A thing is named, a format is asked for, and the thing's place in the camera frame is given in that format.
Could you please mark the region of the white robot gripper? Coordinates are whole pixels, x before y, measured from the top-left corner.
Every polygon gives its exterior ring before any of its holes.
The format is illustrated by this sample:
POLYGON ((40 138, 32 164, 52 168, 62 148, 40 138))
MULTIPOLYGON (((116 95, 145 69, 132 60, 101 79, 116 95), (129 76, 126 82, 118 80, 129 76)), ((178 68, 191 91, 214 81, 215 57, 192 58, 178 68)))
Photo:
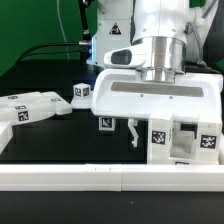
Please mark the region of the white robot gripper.
POLYGON ((168 77, 158 81, 145 78, 154 72, 146 69, 145 62, 146 53, 134 47, 106 53, 106 69, 96 79, 91 103, 97 116, 128 119, 134 147, 139 138, 136 119, 147 120, 155 112, 185 123, 222 115, 220 74, 166 70, 161 73, 168 77))

